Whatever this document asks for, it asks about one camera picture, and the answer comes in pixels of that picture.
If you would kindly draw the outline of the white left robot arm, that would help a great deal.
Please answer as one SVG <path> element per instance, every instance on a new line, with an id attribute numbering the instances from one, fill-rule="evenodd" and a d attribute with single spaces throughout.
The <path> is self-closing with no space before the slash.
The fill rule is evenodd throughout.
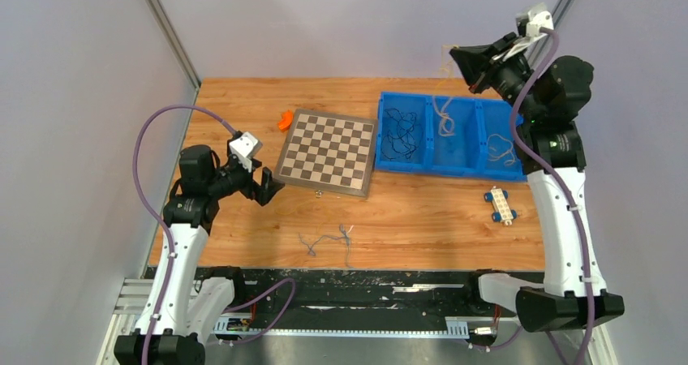
<path id="1" fill-rule="evenodd" d="M 268 168 L 259 182 L 253 178 L 262 166 L 255 158 L 261 146 L 245 135 L 229 140 L 225 163 L 208 145 L 181 151 L 180 177 L 163 208 L 161 261 L 132 332 L 115 341 L 119 363 L 203 364 L 222 312 L 239 311 L 247 304 L 248 290 L 238 268 L 215 268 L 194 298 L 191 289 L 219 201 L 239 192 L 264 206 L 284 186 Z"/>

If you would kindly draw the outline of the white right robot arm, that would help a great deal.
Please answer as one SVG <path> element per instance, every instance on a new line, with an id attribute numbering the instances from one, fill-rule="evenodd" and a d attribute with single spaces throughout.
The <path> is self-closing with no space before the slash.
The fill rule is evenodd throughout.
<path id="1" fill-rule="evenodd" d="M 512 311 L 530 333 L 592 328 L 626 310 L 600 271 L 585 210 L 587 163 L 575 118 L 591 99 L 594 68 L 556 54 L 545 68 L 532 68 L 517 42 L 509 33 L 449 53 L 471 92 L 491 88 L 512 108 L 514 148 L 543 232 L 544 279 L 536 284 L 482 269 L 473 274 L 463 302 L 478 315 L 494 305 Z"/>

